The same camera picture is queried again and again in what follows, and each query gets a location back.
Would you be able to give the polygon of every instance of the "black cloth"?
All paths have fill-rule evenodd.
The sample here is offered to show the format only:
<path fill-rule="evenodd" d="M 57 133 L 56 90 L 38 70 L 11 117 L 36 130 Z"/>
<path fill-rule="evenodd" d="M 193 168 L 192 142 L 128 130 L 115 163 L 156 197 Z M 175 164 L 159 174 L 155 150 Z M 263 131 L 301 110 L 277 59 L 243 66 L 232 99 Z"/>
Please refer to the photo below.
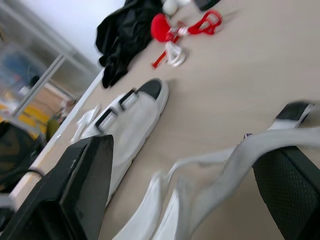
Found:
<path fill-rule="evenodd" d="M 130 61 L 152 40 L 151 22 L 162 6 L 161 0 L 126 0 L 97 27 L 95 44 L 103 54 L 99 63 L 104 67 L 104 88 L 124 76 Z"/>

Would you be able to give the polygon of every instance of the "white strap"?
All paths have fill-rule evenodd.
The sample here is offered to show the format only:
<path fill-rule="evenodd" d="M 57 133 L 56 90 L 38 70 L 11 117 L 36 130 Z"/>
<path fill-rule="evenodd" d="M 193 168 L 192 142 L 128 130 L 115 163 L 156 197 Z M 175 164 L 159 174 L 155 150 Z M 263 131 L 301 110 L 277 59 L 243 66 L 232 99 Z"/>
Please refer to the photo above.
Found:
<path fill-rule="evenodd" d="M 243 140 L 230 156 L 222 173 L 195 199 L 191 207 L 188 237 L 209 213 L 234 193 L 259 157 L 287 146 L 320 147 L 320 128 L 269 130 Z"/>
<path fill-rule="evenodd" d="M 174 68 L 180 66 L 186 59 L 183 49 L 172 41 L 168 41 L 165 44 L 165 51 L 168 57 L 168 64 Z"/>

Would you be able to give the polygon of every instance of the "white fabric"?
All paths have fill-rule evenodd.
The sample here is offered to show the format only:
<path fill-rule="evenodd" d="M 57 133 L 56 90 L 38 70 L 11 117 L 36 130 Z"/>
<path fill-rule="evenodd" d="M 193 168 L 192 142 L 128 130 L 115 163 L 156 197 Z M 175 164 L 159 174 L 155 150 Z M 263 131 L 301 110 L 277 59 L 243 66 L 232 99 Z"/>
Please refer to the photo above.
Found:
<path fill-rule="evenodd" d="M 85 128 L 93 122 L 93 120 L 96 118 L 97 114 L 101 110 L 101 104 L 97 104 L 94 109 L 91 109 L 87 111 L 82 118 L 76 123 L 78 125 L 77 130 L 75 131 L 75 134 L 71 138 L 71 143 L 74 144 L 80 139 L 80 136 L 82 132 L 85 130 Z"/>
<path fill-rule="evenodd" d="M 188 182 L 185 179 L 178 181 L 164 217 L 153 237 L 150 236 L 155 230 L 155 223 L 159 220 L 162 209 L 159 206 L 163 204 L 164 196 L 153 195 L 152 191 L 148 191 L 136 213 L 121 230 L 131 235 L 120 232 L 113 240 L 189 240 L 206 216 L 234 193 L 260 156 L 287 146 L 320 147 L 320 128 L 290 129 L 297 127 L 311 108 L 312 105 L 306 108 L 297 124 L 286 124 L 284 121 L 282 126 L 285 129 L 269 129 L 266 132 L 251 135 L 237 147 L 209 153 L 198 159 L 196 157 L 182 159 L 172 167 L 167 175 L 157 173 L 156 178 L 166 179 L 167 181 L 164 181 L 166 184 L 162 184 L 162 181 L 151 181 L 149 189 L 163 189 L 163 194 L 168 191 L 172 175 L 178 168 L 197 162 L 201 163 L 201 166 L 221 163 L 228 158 L 222 173 L 208 187 L 202 189 L 193 200 Z M 150 199 L 157 207 L 144 204 Z"/>
<path fill-rule="evenodd" d="M 165 44 L 165 51 L 168 58 L 168 64 L 174 68 L 180 66 L 186 59 L 186 54 L 183 49 L 172 41 L 168 41 Z"/>

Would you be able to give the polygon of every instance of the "black velcro strap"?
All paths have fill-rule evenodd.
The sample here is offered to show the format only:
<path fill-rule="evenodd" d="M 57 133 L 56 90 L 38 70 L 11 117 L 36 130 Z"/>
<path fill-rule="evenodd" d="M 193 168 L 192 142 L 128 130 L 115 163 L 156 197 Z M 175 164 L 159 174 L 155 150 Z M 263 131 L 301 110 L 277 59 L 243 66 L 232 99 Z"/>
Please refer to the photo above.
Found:
<path fill-rule="evenodd" d="M 118 116 L 118 113 L 116 110 L 114 110 L 112 107 L 110 107 L 105 113 L 95 122 L 95 127 L 99 130 L 99 132 L 103 133 L 104 131 L 100 128 L 100 124 L 108 117 L 110 113 L 113 113 L 114 115 Z"/>
<path fill-rule="evenodd" d="M 288 103 L 278 116 L 276 116 L 276 119 L 298 121 L 309 105 L 310 102 L 306 101 Z"/>
<path fill-rule="evenodd" d="M 137 89 L 132 88 L 126 95 L 123 96 L 123 98 L 119 100 L 118 104 L 122 111 L 126 110 L 125 106 L 123 105 L 124 101 L 127 100 L 132 94 L 135 94 L 138 96 Z"/>

